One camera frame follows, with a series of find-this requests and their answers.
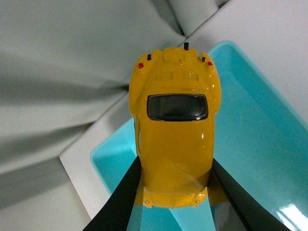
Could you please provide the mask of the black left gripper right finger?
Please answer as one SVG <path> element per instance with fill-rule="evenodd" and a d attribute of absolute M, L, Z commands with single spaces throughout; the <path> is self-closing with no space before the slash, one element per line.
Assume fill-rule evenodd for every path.
<path fill-rule="evenodd" d="M 216 160 L 213 160 L 208 199 L 217 231 L 288 231 Z"/>

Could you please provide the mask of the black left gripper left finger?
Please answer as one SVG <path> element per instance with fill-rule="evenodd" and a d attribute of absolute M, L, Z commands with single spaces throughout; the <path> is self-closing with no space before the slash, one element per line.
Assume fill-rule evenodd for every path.
<path fill-rule="evenodd" d="M 139 231 L 143 208 L 143 176 L 137 156 L 106 204 L 85 231 Z"/>

